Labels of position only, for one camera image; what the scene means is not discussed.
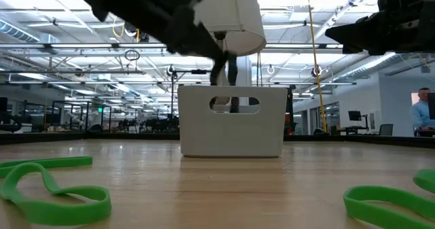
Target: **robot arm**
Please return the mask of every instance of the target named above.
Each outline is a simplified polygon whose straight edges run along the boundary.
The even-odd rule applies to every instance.
[[[326,36],[342,43],[343,53],[433,52],[434,1],[378,0],[379,12],[355,24],[328,29]]]
[[[193,6],[201,0],[84,0],[104,21],[109,12],[167,45],[170,53],[214,60],[211,84],[216,85],[228,53],[216,44],[202,23],[194,24]]]

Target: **hanging cable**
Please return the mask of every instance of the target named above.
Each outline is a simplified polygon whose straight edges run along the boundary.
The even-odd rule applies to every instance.
[[[263,87],[263,70],[261,70],[261,67],[263,65],[261,63],[261,53],[258,54],[258,57],[260,58],[260,82],[261,82],[261,87]]]
[[[326,130],[326,118],[325,118],[324,98],[321,95],[319,65],[317,64],[317,57],[316,57],[316,53],[315,53],[314,29],[313,29],[313,14],[311,13],[311,2],[310,2],[310,0],[308,0],[308,11],[309,11],[309,14],[310,14],[311,43],[313,44],[314,67],[315,67],[315,72],[316,72],[315,78],[317,80],[317,90],[319,91],[321,120],[322,120],[322,124],[323,124],[323,130],[327,131]]]
[[[257,87],[258,87],[258,70],[260,69],[260,53],[257,53]]]
[[[115,17],[115,19],[114,19],[114,25],[115,25],[117,19],[118,19],[118,17]],[[116,37],[120,38],[120,37],[122,37],[122,36],[124,35],[125,23],[122,24],[121,35],[119,35],[119,34],[116,33],[115,26],[113,26],[113,27],[111,28],[111,30],[114,32],[114,35],[115,35]]]

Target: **yellow cable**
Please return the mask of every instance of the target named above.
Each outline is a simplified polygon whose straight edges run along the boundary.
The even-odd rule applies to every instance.
[[[111,30],[114,32],[114,35],[119,38],[119,37],[122,37],[124,35],[125,23],[122,25],[121,35],[119,35],[115,31],[115,23],[116,23],[117,19],[118,19],[118,17],[115,17],[115,19],[114,19],[114,26],[111,28]]]
[[[317,57],[315,54],[315,42],[314,42],[314,29],[313,29],[313,14],[311,13],[311,4],[310,0],[308,0],[308,11],[310,13],[310,27],[311,27],[311,42],[313,44],[313,55],[314,55],[314,67],[315,67],[315,78],[317,80],[317,89],[319,90],[319,98],[320,98],[320,111],[321,111],[321,120],[323,122],[323,129],[326,130],[326,119],[325,119],[325,108],[324,108],[324,98],[321,95],[321,87],[320,87],[320,76],[319,76],[319,65],[317,64]]]
[[[48,98],[46,98],[46,109],[44,110],[44,117],[43,117],[43,129],[47,130],[47,106],[48,106]]]

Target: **wooden floor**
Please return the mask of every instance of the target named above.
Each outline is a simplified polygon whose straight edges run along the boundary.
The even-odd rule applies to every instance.
[[[372,228],[346,216],[347,188],[393,186],[435,199],[412,182],[419,169],[435,167],[435,149],[295,142],[278,159],[195,159],[183,158],[176,141],[0,146],[0,162],[65,156],[93,156],[94,164],[52,169],[60,186],[96,185],[111,193],[111,217],[80,228]],[[39,175],[26,176],[19,188],[32,198],[59,200]],[[0,228],[47,227],[28,224],[0,201]]]

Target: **green rubber band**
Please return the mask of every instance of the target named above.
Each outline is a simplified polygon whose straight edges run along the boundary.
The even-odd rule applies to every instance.
[[[414,182],[424,190],[435,191],[435,170],[420,170]],[[420,219],[395,212],[368,201],[390,202],[426,217],[435,219],[435,201],[395,188],[382,186],[356,186],[343,195],[347,214],[381,228],[435,228]]]
[[[54,158],[4,162],[0,164],[0,198],[10,200],[20,208],[30,223],[49,226],[76,226],[105,219],[111,213],[109,191],[98,186],[60,188],[45,168],[92,164],[92,157]],[[18,190],[18,181],[26,174],[40,172],[43,183],[53,195],[76,194],[96,200],[82,205],[66,205],[25,198]]]

